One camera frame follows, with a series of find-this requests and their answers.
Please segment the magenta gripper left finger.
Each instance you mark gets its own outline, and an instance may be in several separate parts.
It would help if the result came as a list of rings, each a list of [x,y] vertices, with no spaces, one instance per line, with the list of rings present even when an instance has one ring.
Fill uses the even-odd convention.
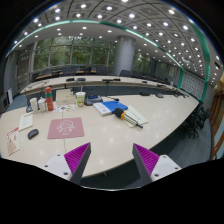
[[[72,183],[79,184],[91,154],[86,143],[62,155],[57,154],[43,165],[43,169]]]

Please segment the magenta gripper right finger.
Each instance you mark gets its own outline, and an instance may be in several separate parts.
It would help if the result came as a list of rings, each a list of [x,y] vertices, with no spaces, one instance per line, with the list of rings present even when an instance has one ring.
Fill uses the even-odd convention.
[[[168,155],[159,156],[138,144],[133,144],[132,154],[144,185],[181,170]]]

